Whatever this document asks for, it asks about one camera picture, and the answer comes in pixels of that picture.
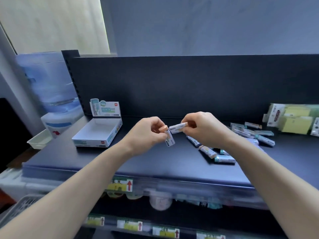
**shelf label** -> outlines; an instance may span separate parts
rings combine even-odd
[[[130,231],[142,231],[142,221],[117,220],[117,228],[126,229]]]
[[[196,239],[226,239],[224,235],[218,235],[212,232],[196,232]]]
[[[180,231],[177,228],[153,227],[153,235],[169,238],[179,238]]]
[[[113,177],[111,183],[107,187],[107,190],[132,192],[133,191],[133,179]]]
[[[85,225],[89,226],[104,226],[105,218],[103,216],[94,216],[94,215],[89,215],[85,221]]]

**plastic basket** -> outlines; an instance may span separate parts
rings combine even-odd
[[[9,221],[18,216],[22,211],[29,208],[35,202],[40,200],[44,195],[26,195],[21,198],[12,208],[11,210],[2,218],[0,221],[0,228],[5,226]]]

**white plastic tray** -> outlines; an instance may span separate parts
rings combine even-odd
[[[40,132],[38,135],[31,138],[29,141],[27,141],[27,143],[30,144],[31,147],[34,149],[42,149],[51,140],[52,140],[52,136],[50,131],[45,129],[42,132]]]

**orange eraser tip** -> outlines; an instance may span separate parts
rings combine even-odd
[[[162,126],[161,128],[159,128],[159,132],[165,132],[168,130],[168,126],[165,125],[165,126]]]

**water bottle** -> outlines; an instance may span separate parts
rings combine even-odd
[[[66,112],[80,105],[61,51],[18,54],[16,59],[47,112]]]

